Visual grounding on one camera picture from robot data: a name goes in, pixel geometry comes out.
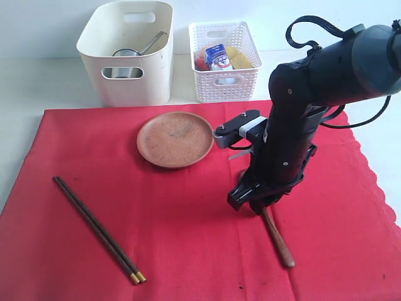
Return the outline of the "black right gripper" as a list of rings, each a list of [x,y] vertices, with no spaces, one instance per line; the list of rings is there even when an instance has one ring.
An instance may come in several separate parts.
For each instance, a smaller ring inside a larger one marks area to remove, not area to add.
[[[227,195],[227,202],[235,211],[250,203],[250,208],[262,215],[303,180],[306,164],[316,151],[311,141],[327,110],[322,106],[299,110],[272,108],[251,165]]]

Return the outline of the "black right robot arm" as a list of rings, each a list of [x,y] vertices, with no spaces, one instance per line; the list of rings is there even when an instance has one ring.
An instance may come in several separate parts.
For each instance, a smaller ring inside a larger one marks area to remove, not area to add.
[[[304,178],[316,152],[312,140],[332,107],[400,91],[400,23],[344,32],[341,40],[313,50],[306,58],[278,65],[269,78],[272,107],[268,117],[250,110],[225,124],[231,138],[251,144],[251,162],[228,203],[249,203],[259,213]]]

